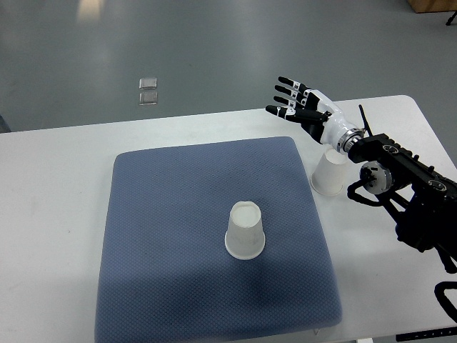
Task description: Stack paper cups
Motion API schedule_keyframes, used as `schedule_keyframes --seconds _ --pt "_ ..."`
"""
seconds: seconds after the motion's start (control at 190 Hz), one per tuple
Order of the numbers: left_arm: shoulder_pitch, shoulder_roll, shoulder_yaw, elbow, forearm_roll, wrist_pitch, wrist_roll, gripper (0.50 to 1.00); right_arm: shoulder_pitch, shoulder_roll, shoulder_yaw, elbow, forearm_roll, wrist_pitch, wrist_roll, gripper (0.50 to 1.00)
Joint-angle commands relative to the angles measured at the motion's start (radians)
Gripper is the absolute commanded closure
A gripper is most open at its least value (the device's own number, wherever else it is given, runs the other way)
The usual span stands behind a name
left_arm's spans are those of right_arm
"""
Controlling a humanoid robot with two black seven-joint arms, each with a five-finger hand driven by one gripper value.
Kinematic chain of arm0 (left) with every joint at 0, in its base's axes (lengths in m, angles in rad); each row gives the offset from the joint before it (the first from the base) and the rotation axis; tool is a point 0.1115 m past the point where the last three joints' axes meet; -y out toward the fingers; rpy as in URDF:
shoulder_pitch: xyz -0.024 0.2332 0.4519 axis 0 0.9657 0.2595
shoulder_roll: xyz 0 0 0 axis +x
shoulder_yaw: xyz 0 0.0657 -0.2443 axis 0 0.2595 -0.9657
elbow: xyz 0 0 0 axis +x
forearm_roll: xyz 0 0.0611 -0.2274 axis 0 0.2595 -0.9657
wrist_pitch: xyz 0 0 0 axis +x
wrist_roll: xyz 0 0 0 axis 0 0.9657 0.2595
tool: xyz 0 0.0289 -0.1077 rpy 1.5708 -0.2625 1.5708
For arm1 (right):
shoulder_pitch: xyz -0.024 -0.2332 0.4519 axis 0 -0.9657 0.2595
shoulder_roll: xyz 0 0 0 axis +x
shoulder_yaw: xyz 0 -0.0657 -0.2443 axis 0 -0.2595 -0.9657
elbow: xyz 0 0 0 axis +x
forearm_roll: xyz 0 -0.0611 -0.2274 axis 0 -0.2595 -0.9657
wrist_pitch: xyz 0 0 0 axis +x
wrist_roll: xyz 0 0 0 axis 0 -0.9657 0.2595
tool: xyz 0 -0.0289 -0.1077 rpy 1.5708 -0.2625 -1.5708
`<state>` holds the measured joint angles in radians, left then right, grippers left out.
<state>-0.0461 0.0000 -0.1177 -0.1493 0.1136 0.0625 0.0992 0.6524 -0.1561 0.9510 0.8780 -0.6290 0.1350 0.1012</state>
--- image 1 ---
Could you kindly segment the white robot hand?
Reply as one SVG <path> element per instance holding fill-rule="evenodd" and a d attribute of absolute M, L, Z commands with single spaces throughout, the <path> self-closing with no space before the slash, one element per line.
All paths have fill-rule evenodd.
<path fill-rule="evenodd" d="M 284 76 L 278 77 L 280 85 L 274 89 L 280 93 L 273 100 L 284 104 L 266 106 L 265 110 L 286 121 L 305 121 L 301 128 L 319 144 L 344 148 L 358 128 L 346 120 L 343 111 L 319 90 Z"/>

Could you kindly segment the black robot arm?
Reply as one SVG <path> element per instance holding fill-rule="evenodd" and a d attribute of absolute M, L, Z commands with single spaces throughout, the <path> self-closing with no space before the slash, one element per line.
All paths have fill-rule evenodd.
<path fill-rule="evenodd" d="M 435 249 L 449 274 L 456 273 L 456 182 L 422 164 L 386 134 L 358 128 L 327 96 L 301 82 L 280 76 L 276 105 L 267 112 L 301 125 L 319 144 L 328 144 L 353 163 L 359 180 L 348 198 L 383 207 L 396 223 L 396 235 L 414 249 Z"/>

